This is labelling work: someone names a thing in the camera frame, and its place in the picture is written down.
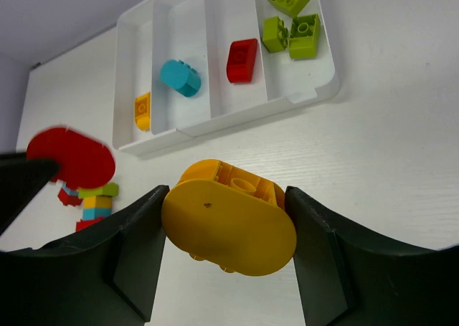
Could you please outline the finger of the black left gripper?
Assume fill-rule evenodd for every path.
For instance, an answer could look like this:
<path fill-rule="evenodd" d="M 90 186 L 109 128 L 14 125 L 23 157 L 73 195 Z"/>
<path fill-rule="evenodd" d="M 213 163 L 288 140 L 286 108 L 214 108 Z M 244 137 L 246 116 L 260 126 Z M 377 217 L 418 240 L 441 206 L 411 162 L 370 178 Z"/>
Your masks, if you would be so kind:
<path fill-rule="evenodd" d="M 52 159 L 27 159 L 25 152 L 1 154 L 1 233 L 59 170 Z"/>

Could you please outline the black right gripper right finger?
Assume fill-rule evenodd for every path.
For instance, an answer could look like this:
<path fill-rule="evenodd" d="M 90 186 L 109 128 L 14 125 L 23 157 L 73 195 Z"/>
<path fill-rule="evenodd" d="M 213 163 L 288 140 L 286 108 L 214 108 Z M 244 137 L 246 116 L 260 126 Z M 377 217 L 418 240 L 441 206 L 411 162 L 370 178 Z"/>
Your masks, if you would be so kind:
<path fill-rule="evenodd" d="M 297 232 L 295 272 L 307 325 L 456 325 L 458 248 L 389 238 L 296 187 L 285 209 Z"/>

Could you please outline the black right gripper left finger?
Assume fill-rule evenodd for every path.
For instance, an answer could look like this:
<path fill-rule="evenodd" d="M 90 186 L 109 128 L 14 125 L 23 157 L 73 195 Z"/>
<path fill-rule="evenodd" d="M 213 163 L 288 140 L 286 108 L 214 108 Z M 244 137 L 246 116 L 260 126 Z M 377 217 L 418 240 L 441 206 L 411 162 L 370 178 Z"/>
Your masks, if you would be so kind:
<path fill-rule="evenodd" d="M 1 253 L 2 325 L 144 325 L 165 244 L 168 186 L 39 249 Z"/>

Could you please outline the red rounded lego brick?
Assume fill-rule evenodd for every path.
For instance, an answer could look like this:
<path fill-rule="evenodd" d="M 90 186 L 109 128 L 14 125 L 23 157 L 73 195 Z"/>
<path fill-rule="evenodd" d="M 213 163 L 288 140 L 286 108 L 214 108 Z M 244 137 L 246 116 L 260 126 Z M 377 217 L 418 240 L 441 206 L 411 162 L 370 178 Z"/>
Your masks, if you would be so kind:
<path fill-rule="evenodd" d="M 110 148 L 69 127 L 54 126 L 37 133 L 27 146 L 28 159 L 50 159 L 59 166 L 51 182 L 67 187 L 98 188 L 115 174 L 115 158 Z"/>

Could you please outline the yellow square lego brick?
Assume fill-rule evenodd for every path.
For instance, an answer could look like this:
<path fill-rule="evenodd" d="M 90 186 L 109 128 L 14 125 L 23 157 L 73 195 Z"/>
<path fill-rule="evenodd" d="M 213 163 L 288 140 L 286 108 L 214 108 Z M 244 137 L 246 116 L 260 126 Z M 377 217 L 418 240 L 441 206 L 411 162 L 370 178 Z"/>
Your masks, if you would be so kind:
<path fill-rule="evenodd" d="M 83 208 L 107 208 L 112 209 L 111 196 L 89 196 L 83 199 Z"/>

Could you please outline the long lime green lego brick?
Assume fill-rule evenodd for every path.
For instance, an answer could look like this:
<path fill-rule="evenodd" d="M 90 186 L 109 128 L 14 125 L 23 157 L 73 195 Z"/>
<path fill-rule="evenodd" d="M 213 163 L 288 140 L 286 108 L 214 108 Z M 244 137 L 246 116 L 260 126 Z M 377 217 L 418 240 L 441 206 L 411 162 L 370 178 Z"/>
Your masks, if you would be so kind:
<path fill-rule="evenodd" d="M 89 198 L 92 196 L 116 197 L 119 194 L 119 186 L 117 183 L 110 182 L 98 188 L 78 188 L 77 192 L 80 199 Z"/>

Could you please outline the yellow rounded lego brick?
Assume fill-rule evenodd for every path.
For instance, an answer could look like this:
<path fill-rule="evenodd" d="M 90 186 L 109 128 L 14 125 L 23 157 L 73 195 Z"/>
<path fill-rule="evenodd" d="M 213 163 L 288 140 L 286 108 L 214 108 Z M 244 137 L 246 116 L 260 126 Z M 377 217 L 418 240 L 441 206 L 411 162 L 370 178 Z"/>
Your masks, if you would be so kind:
<path fill-rule="evenodd" d="M 282 269 L 297 244 L 282 188 L 217 159 L 184 171 L 162 203 L 161 223 L 192 259 L 251 277 Z"/>

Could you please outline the yellow curved lego brick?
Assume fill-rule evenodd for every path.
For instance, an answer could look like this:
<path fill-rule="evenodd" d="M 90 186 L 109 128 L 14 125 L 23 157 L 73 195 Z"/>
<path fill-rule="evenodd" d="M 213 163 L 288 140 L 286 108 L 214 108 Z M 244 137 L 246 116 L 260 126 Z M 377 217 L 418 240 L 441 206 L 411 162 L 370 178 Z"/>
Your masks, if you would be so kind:
<path fill-rule="evenodd" d="M 134 102 L 134 121 L 139 130 L 150 129 L 151 93 L 147 92 L 136 98 Z"/>

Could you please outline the teal rounded lego brick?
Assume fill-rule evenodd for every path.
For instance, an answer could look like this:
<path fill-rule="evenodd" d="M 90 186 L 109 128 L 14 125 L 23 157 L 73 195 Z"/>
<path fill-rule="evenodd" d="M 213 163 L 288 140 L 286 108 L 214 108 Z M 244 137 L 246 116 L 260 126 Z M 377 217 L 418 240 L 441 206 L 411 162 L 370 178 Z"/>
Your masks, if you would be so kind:
<path fill-rule="evenodd" d="M 202 85 L 201 78 L 194 68 L 175 59 L 170 59 L 163 64 L 160 79 L 184 97 L 193 97 Z"/>

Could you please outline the red curved lego brick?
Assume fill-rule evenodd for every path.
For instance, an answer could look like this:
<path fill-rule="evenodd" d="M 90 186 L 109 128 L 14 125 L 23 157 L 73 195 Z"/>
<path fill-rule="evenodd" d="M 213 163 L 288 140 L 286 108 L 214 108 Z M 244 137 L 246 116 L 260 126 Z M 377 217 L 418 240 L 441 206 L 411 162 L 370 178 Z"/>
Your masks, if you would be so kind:
<path fill-rule="evenodd" d="M 231 43 L 226 66 L 229 82 L 246 83 L 252 81 L 257 48 L 257 39 L 243 39 Z"/>

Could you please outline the lime green square lego brick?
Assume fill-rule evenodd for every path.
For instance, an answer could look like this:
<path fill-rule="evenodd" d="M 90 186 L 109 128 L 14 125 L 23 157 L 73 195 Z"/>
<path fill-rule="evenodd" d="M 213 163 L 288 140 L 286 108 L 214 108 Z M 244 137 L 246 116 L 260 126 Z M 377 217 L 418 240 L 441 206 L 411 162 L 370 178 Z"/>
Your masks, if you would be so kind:
<path fill-rule="evenodd" d="M 318 14 L 295 16 L 290 27 L 288 51 L 291 59 L 313 59 L 317 55 L 321 34 Z"/>

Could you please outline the lime green small lego brick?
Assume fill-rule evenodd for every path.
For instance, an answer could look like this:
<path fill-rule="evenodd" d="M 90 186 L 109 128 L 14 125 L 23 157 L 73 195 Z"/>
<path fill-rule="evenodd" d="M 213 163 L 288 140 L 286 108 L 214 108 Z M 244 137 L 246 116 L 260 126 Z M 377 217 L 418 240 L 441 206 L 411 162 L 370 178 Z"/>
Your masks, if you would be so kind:
<path fill-rule="evenodd" d="M 265 19 L 262 31 L 262 42 L 270 53 L 285 51 L 288 46 L 288 29 L 279 16 Z"/>

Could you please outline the small teal lego brick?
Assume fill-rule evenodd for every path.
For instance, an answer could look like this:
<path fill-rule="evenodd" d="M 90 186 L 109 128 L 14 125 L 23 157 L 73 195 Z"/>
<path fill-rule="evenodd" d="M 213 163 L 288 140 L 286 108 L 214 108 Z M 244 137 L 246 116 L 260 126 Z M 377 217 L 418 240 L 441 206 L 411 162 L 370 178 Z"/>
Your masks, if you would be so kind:
<path fill-rule="evenodd" d="M 77 190 L 69 188 L 66 183 L 62 184 L 62 189 L 69 196 L 78 196 L 79 194 Z"/>

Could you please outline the white divided sorting tray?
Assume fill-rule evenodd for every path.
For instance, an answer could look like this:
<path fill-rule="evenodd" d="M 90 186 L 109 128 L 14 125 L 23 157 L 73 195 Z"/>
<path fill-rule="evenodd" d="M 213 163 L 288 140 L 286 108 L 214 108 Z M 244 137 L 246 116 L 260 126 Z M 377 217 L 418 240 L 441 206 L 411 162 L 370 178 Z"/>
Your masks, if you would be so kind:
<path fill-rule="evenodd" d="M 116 25 L 112 145 L 142 157 L 334 97 L 322 0 L 144 0 Z"/>

